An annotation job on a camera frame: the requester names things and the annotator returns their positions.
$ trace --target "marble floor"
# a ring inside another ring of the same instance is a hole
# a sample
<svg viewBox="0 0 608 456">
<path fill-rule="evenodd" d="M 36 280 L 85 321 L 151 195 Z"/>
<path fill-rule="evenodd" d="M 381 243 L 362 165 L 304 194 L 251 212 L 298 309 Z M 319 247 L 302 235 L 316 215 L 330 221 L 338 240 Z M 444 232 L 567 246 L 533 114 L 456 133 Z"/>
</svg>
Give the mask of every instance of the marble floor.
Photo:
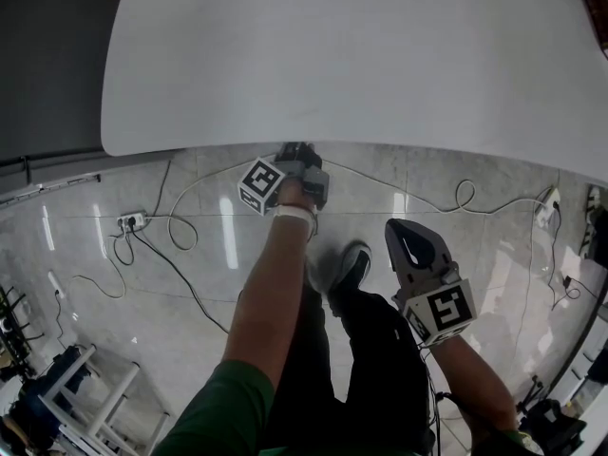
<svg viewBox="0 0 608 456">
<path fill-rule="evenodd" d="M 161 192 L 159 215 L 167 214 L 180 192 L 196 178 L 277 149 L 278 144 L 270 143 L 178 153 Z M 409 192 L 328 165 L 331 193 L 319 216 L 319 235 L 310 243 L 309 257 L 316 275 L 329 278 L 340 250 L 355 238 L 363 239 L 373 252 L 363 288 L 391 297 L 398 284 L 390 269 L 384 224 L 390 218 L 418 221 L 444 237 L 462 275 L 471 281 L 479 319 L 465 331 L 465 339 L 516 397 L 527 392 L 535 373 L 545 383 L 551 382 L 594 304 L 583 292 L 579 299 L 565 299 L 551 312 L 553 298 L 546 282 L 555 223 L 549 229 L 534 228 L 530 241 L 533 207 L 529 202 L 494 216 L 444 215 L 411 195 L 439 208 L 451 208 L 456 205 L 457 184 L 469 179 L 477 186 L 477 196 L 468 207 L 487 211 L 518 197 L 534 198 L 547 186 L 557 185 L 562 223 L 553 285 L 562 295 L 565 275 L 583 280 L 592 289 L 599 287 L 604 275 L 596 264 L 578 257 L 587 187 L 582 178 L 520 161 L 432 149 L 319 143 L 316 150 L 328 161 Z M 122 292 L 120 279 L 105 260 L 100 238 L 119 233 L 118 215 L 154 209 L 166 166 L 166 162 L 158 162 L 108 172 L 99 183 L 73 186 L 0 211 L 0 282 L 28 294 L 26 311 L 34 319 L 32 334 L 36 329 L 47 334 L 32 343 L 37 353 L 32 363 L 43 368 L 61 351 L 56 341 L 58 306 L 47 277 L 52 270 L 68 291 L 61 301 L 60 321 L 66 332 L 62 341 L 92 342 L 108 357 L 138 362 L 147 384 L 142 393 L 154 393 L 159 404 L 179 415 L 211 374 L 226 340 L 204 317 L 186 285 L 137 241 L 133 243 L 134 264 L 119 265 L 126 284 L 124 298 L 108 298 L 81 279 L 70 282 L 73 276 L 87 276 L 111 295 Z M 155 219 L 145 229 L 146 237 L 180 267 L 207 310 L 224 325 L 230 324 L 238 293 L 270 224 L 269 218 L 256 216 L 237 198 L 236 184 L 245 167 L 202 180 L 180 201 L 176 213 L 188 218 L 199 232 L 199 243 L 190 252 L 181 252 L 171 243 L 165 220 Z M 461 201 L 468 194 L 465 187 Z M 180 244 L 187 246 L 192 241 L 186 228 L 175 225 L 173 230 Z M 118 252 L 128 257 L 122 241 Z M 352 354 L 329 309 L 327 319 L 333 386 L 336 396 L 344 399 Z M 446 381 L 432 356 L 428 364 L 437 390 L 445 390 Z M 141 397 L 142 411 L 149 398 Z M 466 454 L 470 436 L 463 420 L 449 402 L 442 403 L 440 413 L 443 454 Z"/>
</svg>

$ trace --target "sneaker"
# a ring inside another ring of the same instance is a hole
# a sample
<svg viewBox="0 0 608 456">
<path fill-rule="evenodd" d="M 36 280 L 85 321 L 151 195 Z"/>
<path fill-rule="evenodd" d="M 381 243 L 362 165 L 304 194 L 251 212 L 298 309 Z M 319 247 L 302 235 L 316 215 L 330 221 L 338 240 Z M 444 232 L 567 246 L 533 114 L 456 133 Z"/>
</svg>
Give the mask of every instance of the sneaker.
<svg viewBox="0 0 608 456">
<path fill-rule="evenodd" d="M 362 241 L 351 243 L 342 254 L 340 270 L 330 292 L 358 289 L 368 276 L 370 267 L 370 247 Z"/>
</svg>

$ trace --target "gray wall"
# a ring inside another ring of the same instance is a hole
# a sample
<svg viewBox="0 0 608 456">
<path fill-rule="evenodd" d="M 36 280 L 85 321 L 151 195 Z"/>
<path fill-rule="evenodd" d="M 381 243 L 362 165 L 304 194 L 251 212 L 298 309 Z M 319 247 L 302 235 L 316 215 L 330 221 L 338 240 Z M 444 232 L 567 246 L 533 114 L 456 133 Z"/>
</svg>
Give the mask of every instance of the gray wall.
<svg viewBox="0 0 608 456">
<path fill-rule="evenodd" d="M 103 150 L 118 0 L 0 0 L 0 162 Z"/>
</svg>

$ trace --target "hand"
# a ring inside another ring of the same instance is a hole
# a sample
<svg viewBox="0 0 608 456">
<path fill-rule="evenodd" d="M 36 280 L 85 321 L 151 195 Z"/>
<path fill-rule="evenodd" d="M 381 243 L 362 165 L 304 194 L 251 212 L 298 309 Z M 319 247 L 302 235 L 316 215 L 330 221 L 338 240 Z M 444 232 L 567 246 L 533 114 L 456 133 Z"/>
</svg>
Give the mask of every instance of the hand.
<svg viewBox="0 0 608 456">
<path fill-rule="evenodd" d="M 302 182 L 298 179 L 286 179 L 279 186 L 278 204 L 286 206 L 298 206 L 313 211 L 313 198 L 302 189 Z"/>
</svg>

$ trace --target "electrical outlet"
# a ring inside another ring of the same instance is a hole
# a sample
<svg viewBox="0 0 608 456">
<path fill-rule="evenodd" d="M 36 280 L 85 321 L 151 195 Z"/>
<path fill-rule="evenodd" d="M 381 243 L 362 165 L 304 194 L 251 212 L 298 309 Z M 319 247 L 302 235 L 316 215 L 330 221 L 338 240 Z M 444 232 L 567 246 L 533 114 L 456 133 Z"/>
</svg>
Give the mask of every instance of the electrical outlet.
<svg viewBox="0 0 608 456">
<path fill-rule="evenodd" d="M 555 212 L 553 203 L 556 202 L 557 204 L 560 204 L 560 200 L 560 191 L 558 191 L 557 187 L 552 187 L 542 201 L 544 205 L 539 205 L 539 207 L 536 208 L 536 224 L 541 228 L 544 228 Z"/>
<path fill-rule="evenodd" d="M 121 229 L 125 229 L 125 231 L 129 230 L 129 220 L 133 218 L 135 220 L 135 224 L 133 228 L 143 228 L 147 222 L 147 214 L 145 211 L 141 211 L 138 213 L 129 213 L 128 215 L 122 215 L 118 217 L 118 226 Z"/>
</svg>

